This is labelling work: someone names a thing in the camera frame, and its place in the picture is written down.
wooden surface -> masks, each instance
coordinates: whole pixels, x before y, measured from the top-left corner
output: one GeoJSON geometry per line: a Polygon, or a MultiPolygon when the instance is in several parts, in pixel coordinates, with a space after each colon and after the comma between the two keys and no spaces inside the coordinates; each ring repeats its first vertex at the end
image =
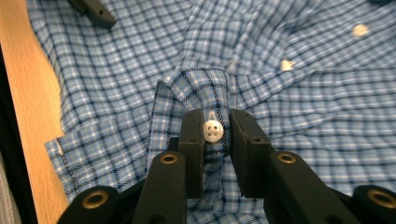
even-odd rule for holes
{"type": "Polygon", "coordinates": [[[25,0],[0,0],[0,43],[21,133],[38,222],[67,206],[44,144],[62,136],[57,78],[32,31],[25,0]]]}

blue plaid shirt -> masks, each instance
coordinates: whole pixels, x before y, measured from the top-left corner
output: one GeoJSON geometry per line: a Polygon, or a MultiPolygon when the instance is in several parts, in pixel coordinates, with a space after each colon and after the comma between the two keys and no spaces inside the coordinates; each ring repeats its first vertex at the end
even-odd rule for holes
{"type": "Polygon", "coordinates": [[[62,90],[65,135],[46,144],[70,201],[97,185],[128,189],[201,108],[224,127],[206,143],[204,195],[188,223],[263,223],[240,197],[230,108],[329,186],[396,191],[396,2],[102,0],[118,19],[92,26],[66,1],[28,1],[62,90]]]}

screw hole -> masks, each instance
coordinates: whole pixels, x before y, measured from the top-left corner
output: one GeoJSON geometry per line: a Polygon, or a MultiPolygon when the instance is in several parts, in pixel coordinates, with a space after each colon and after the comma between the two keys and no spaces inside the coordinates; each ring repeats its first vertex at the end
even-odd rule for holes
{"type": "Polygon", "coordinates": [[[396,208],[396,198],[392,197],[386,192],[376,189],[370,189],[368,191],[368,196],[376,204],[390,209],[396,208]]]}
{"type": "Polygon", "coordinates": [[[287,153],[281,153],[281,154],[277,155],[277,159],[280,161],[283,161],[285,163],[295,163],[296,162],[296,159],[287,153]]]}
{"type": "Polygon", "coordinates": [[[177,156],[172,154],[166,154],[161,157],[161,162],[164,164],[172,164],[177,161],[177,156]]]}
{"type": "Polygon", "coordinates": [[[91,192],[82,201],[82,206],[86,209],[93,209],[100,207],[102,204],[106,203],[108,199],[108,194],[102,189],[91,192]]]}

shirt button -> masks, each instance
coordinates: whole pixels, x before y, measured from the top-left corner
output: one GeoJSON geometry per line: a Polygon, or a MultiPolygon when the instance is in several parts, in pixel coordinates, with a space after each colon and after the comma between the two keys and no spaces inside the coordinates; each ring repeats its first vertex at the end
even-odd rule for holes
{"type": "Polygon", "coordinates": [[[283,60],[281,63],[281,69],[283,72],[287,72],[290,70],[293,70],[293,66],[294,66],[295,62],[289,61],[289,60],[283,60]]]}
{"type": "Polygon", "coordinates": [[[204,124],[204,136],[207,142],[216,143],[221,139],[223,135],[224,129],[218,121],[208,120],[204,124]]]}
{"type": "Polygon", "coordinates": [[[352,33],[354,36],[363,36],[369,33],[369,27],[364,24],[359,24],[353,27],[352,33]]]}

